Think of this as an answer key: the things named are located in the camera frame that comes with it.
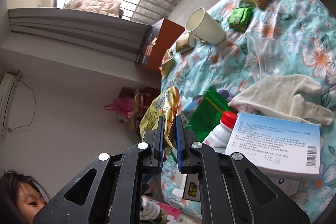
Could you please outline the red paper shopping bag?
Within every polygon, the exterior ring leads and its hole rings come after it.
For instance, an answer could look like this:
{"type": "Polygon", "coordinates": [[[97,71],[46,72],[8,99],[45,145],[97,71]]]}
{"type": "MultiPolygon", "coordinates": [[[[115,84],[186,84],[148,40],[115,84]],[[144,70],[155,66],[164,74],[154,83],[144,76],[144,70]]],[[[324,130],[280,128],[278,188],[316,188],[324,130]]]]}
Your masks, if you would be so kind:
{"type": "Polygon", "coordinates": [[[159,95],[160,90],[156,88],[137,88],[134,92],[134,110],[137,110],[136,114],[145,114],[153,100],[156,99],[159,95]]]}

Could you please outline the white paper cup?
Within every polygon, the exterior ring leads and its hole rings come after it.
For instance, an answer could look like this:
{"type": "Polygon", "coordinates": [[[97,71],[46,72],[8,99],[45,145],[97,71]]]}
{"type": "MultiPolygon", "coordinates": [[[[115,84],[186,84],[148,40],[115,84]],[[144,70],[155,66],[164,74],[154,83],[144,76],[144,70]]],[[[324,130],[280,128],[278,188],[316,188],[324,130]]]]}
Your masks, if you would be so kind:
{"type": "Polygon", "coordinates": [[[185,30],[213,45],[220,44],[226,36],[221,25],[202,7],[188,17],[185,30]]]}

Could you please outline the white plastic bottle red cap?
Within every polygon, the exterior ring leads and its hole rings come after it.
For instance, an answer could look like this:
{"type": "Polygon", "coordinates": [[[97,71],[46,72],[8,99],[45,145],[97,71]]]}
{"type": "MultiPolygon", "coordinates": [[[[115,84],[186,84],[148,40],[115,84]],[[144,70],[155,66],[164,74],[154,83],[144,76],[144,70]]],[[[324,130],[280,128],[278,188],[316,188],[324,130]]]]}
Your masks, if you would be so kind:
{"type": "Polygon", "coordinates": [[[225,111],[219,120],[219,124],[206,136],[203,143],[212,147],[218,153],[224,153],[237,117],[236,113],[225,111]]]}

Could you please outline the yellow orange snack bag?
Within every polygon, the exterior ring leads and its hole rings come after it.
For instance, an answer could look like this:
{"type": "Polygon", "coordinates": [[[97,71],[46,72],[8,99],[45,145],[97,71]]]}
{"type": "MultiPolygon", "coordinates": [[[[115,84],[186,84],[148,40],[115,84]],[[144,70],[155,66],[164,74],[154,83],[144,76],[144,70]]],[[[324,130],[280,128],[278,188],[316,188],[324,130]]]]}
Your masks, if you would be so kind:
{"type": "Polygon", "coordinates": [[[161,76],[166,77],[170,73],[173,65],[174,65],[173,51],[171,49],[168,49],[166,50],[161,62],[161,66],[159,67],[161,76]]]}

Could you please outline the pink plastic bag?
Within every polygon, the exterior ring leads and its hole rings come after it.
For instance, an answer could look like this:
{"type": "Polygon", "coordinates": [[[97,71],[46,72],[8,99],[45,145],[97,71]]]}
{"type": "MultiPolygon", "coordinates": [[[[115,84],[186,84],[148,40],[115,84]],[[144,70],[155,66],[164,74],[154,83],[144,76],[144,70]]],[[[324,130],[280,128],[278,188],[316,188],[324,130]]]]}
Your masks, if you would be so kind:
{"type": "Polygon", "coordinates": [[[105,110],[113,111],[129,119],[134,114],[134,99],[131,97],[118,97],[112,103],[104,106],[105,110]]]}

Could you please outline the clear plastic cup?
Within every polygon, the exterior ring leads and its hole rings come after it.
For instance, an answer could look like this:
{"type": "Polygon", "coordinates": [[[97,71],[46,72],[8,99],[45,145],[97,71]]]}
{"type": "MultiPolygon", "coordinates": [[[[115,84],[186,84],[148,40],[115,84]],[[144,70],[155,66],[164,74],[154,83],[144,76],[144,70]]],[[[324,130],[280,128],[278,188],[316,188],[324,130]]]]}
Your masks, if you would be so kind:
{"type": "Polygon", "coordinates": [[[272,38],[247,36],[247,64],[257,88],[267,76],[281,77],[288,67],[288,55],[284,44],[272,38]]]}

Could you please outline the white knit gloves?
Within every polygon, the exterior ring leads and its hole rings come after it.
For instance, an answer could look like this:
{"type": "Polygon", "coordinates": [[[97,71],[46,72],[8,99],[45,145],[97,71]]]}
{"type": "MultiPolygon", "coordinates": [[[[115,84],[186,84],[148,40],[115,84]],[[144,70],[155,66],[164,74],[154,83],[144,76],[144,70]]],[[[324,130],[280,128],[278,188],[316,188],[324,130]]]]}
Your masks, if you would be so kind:
{"type": "Polygon", "coordinates": [[[307,102],[302,94],[315,95],[322,92],[321,84],[309,76],[267,76],[261,84],[254,84],[234,96],[228,103],[239,112],[256,110],[268,117],[295,122],[331,125],[334,114],[331,110],[307,102]]]}

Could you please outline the small green tea packet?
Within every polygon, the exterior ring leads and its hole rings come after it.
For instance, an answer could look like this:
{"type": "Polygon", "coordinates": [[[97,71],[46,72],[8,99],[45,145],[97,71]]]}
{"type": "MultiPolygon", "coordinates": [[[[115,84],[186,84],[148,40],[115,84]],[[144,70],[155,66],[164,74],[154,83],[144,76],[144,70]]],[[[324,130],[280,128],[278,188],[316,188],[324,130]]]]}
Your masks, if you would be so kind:
{"type": "Polygon", "coordinates": [[[253,16],[253,6],[238,7],[234,9],[227,19],[229,28],[238,31],[246,31],[253,16]]]}

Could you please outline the orange cardboard box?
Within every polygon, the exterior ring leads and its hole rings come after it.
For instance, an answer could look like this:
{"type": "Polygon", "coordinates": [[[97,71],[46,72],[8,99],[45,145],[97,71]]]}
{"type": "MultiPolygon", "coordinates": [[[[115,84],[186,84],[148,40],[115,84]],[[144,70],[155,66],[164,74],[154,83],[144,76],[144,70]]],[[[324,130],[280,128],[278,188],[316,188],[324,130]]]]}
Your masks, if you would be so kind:
{"type": "Polygon", "coordinates": [[[161,19],[146,31],[140,46],[135,65],[160,72],[162,59],[168,50],[185,31],[183,26],[168,19],[161,19]]]}

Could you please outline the left grey curtain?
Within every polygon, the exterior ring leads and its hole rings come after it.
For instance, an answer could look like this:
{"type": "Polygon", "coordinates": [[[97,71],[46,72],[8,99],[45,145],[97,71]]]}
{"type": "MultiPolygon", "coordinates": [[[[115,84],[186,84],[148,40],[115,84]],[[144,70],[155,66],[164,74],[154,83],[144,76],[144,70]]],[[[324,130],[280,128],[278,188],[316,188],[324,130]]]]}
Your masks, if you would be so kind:
{"type": "Polygon", "coordinates": [[[27,7],[9,9],[12,32],[86,47],[135,62],[150,25],[93,12],[27,7]]]}

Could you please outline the wall air conditioner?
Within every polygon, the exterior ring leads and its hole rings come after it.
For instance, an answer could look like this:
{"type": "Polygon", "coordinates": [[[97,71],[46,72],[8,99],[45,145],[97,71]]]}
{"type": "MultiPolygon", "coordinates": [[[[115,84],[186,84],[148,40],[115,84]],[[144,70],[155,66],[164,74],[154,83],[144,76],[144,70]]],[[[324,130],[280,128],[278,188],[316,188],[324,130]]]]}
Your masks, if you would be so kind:
{"type": "Polygon", "coordinates": [[[11,102],[15,93],[17,86],[17,76],[12,73],[5,73],[1,79],[1,133],[5,134],[7,132],[7,122],[9,119],[11,102]]]}

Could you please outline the white blue medicine box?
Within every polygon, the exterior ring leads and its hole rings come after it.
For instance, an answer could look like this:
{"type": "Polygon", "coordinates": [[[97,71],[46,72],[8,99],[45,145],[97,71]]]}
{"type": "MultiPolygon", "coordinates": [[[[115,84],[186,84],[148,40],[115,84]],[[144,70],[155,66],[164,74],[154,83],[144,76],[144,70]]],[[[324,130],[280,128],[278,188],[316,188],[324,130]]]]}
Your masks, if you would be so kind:
{"type": "Polygon", "coordinates": [[[319,126],[240,113],[225,154],[235,152],[270,176],[307,180],[319,174],[319,126]]]}

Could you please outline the green snack wrapper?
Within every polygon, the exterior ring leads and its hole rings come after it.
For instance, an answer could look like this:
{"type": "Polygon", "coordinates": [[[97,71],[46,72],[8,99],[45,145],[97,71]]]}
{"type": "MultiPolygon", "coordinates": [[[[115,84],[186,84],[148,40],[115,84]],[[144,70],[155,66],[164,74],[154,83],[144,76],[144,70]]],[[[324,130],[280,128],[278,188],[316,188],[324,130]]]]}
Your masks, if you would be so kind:
{"type": "Polygon", "coordinates": [[[213,87],[210,87],[191,115],[187,128],[192,130],[197,141],[204,141],[207,135],[219,124],[225,111],[237,113],[228,106],[227,100],[213,87]]]}

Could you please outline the cream padded jacket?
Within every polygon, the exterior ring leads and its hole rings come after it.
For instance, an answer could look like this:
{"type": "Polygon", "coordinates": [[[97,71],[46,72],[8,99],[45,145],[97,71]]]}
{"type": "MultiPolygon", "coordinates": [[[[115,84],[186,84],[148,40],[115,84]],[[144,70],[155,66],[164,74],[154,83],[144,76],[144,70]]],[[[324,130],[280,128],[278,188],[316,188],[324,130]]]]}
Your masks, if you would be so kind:
{"type": "Polygon", "coordinates": [[[118,0],[70,0],[65,9],[94,12],[112,17],[120,17],[121,2],[118,0]]]}

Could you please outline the floral blue quilt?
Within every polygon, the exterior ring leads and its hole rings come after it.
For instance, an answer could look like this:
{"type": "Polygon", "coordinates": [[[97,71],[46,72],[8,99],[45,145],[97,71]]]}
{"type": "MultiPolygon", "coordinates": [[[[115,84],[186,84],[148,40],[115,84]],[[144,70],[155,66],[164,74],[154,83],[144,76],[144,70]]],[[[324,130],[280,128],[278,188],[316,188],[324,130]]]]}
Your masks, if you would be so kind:
{"type": "Polygon", "coordinates": [[[264,9],[253,9],[244,32],[233,30],[228,18],[246,5],[221,0],[209,9],[226,33],[219,45],[198,41],[186,53],[174,52],[161,88],[179,89],[179,111],[189,119],[194,97],[209,88],[237,97],[280,66],[292,80],[303,76],[318,82],[321,91],[304,99],[335,111],[335,17],[320,0],[269,0],[264,9]]]}

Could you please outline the grey cable packaging box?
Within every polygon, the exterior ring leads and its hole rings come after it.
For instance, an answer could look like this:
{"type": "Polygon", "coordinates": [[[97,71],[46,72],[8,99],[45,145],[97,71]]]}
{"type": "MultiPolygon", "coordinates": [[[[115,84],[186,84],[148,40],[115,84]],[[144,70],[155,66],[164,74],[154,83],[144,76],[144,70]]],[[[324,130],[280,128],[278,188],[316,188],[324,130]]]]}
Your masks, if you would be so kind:
{"type": "Polygon", "coordinates": [[[183,189],[183,199],[200,202],[199,180],[197,174],[187,174],[183,189]]]}

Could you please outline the cracker sandwich packet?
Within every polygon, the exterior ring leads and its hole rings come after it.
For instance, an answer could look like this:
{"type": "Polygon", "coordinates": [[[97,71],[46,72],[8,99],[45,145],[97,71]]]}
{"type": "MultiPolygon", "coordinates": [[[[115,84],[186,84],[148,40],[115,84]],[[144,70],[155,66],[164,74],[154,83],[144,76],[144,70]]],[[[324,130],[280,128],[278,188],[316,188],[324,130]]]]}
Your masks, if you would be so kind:
{"type": "Polygon", "coordinates": [[[177,39],[175,45],[176,53],[185,53],[195,48],[195,38],[189,32],[184,32],[181,36],[177,39]]]}

